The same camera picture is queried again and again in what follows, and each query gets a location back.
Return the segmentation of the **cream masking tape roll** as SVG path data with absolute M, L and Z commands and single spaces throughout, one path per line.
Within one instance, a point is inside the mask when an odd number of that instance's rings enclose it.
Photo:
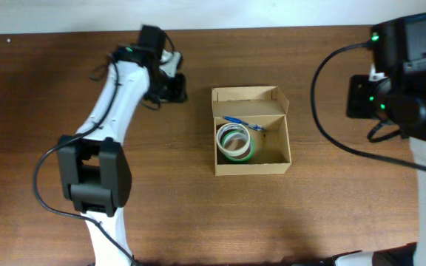
M 242 140 L 243 145 L 235 150 L 226 148 L 226 143 L 230 140 Z M 251 147 L 251 135 L 248 129 L 239 123 L 225 123 L 216 133 L 216 142 L 219 150 L 230 157 L 238 157 L 245 154 Z

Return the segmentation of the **brown cardboard box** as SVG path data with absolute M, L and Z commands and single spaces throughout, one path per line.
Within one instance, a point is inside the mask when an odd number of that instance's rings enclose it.
M 288 136 L 288 99 L 278 86 L 220 87 L 212 90 L 212 117 L 214 120 L 214 169 L 217 176 L 247 174 L 283 174 L 291 165 Z M 254 141 L 253 157 L 241 163 L 227 160 L 216 142 L 217 130 L 229 121 L 223 116 L 235 117 L 261 125 L 264 131 L 246 127 Z M 226 145 L 235 150 L 243 145 L 234 140 Z

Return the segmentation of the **green tape roll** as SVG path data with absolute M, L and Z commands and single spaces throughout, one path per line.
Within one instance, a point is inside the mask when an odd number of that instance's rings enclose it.
M 234 140 L 242 140 L 243 142 L 246 141 L 247 134 L 240 132 L 239 130 L 230 131 L 229 133 L 226 133 L 224 138 L 221 140 L 221 145 L 223 147 L 226 147 L 226 145 L 230 142 L 233 142 Z M 231 156 L 229 154 L 224 154 L 223 156 L 234 163 L 241 163 L 246 162 L 250 160 L 254 155 L 254 141 L 249 137 L 249 145 L 247 150 L 242 153 L 241 155 L 237 156 Z

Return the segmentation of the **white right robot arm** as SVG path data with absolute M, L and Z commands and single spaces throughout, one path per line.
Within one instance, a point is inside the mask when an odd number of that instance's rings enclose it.
M 379 251 L 341 255 L 335 265 L 426 265 L 426 13 L 371 28 L 373 64 L 350 79 L 346 115 L 398 126 L 410 142 L 417 172 L 419 240 Z

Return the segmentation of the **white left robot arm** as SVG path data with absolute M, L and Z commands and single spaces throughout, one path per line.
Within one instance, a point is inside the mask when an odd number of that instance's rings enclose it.
M 73 136 L 60 138 L 58 167 L 64 197 L 89 228 L 96 265 L 139 265 L 129 249 L 124 206 L 132 174 L 123 150 L 138 105 L 158 110 L 188 98 L 186 78 L 178 70 L 183 56 L 166 50 L 172 41 L 151 25 L 138 40 L 119 45 L 108 57 L 106 83 L 90 116 Z

